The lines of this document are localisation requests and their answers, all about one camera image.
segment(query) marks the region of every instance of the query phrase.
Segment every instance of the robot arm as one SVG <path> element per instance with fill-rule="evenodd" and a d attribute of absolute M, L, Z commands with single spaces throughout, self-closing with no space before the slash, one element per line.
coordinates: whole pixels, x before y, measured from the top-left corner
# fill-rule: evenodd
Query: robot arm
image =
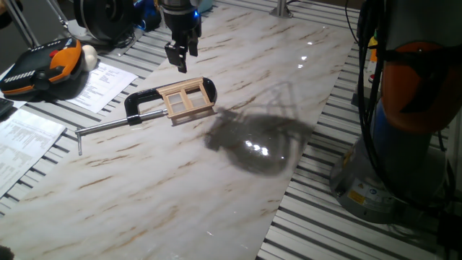
<path fill-rule="evenodd" d="M 197 11 L 200 0 L 160 0 L 165 24 L 172 30 L 172 41 L 165 45 L 170 64 L 186 73 L 186 54 L 197 56 L 201 37 L 201 15 Z"/>

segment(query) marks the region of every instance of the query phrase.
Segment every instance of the metal grating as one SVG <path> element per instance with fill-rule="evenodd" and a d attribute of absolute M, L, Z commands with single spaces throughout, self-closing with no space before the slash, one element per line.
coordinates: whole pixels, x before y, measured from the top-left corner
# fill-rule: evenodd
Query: metal grating
<path fill-rule="evenodd" d="M 216 0 L 218 5 L 270 12 L 276 0 Z M 344 9 L 315 1 L 289 6 L 293 19 L 349 30 Z M 349 9 L 353 30 L 359 11 Z M 66 154 L 77 148 L 74 131 L 101 121 L 134 91 L 165 59 L 163 46 L 170 31 L 157 29 L 141 37 L 122 57 L 104 54 L 101 61 L 139 76 L 98 114 L 66 101 L 29 103 L 25 110 L 63 124 L 68 129 L 50 151 L 0 199 L 0 216 L 6 214 Z M 313 135 L 295 169 L 257 259 L 434 259 L 435 221 L 422 220 L 424 230 L 376 225 L 350 215 L 331 195 L 328 177 L 334 162 L 360 136 L 357 108 L 350 104 L 359 74 L 354 46 L 328 98 Z M 445 141 L 448 130 L 443 132 Z M 432 146 L 438 147 L 432 139 Z"/>

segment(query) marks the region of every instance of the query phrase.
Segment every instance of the yellow label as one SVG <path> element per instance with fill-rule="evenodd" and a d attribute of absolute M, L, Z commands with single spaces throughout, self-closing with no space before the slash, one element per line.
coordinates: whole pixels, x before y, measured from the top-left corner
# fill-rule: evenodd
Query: yellow label
<path fill-rule="evenodd" d="M 357 193 L 356 191 L 350 191 L 348 193 L 348 197 L 361 205 L 364 203 L 364 200 L 366 198 L 365 196 Z"/>

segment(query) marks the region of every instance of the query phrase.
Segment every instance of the table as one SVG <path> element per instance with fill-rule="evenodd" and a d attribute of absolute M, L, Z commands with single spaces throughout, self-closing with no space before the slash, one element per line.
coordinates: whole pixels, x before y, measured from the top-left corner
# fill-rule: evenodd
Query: table
<path fill-rule="evenodd" d="M 164 61 L 137 89 L 205 76 L 218 114 L 87 136 L 84 156 L 71 152 L 2 219 L 2 244 L 37 259 L 255 257 L 352 40 L 220 7 L 199 44 L 188 74 Z"/>

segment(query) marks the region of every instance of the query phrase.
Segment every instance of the white ball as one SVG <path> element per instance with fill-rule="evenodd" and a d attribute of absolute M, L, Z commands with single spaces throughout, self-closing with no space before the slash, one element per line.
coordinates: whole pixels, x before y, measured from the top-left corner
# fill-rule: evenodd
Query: white ball
<path fill-rule="evenodd" d="M 90 72 L 96 67 L 96 63 L 98 62 L 97 52 L 91 45 L 83 46 L 82 51 L 84 52 L 83 70 Z"/>

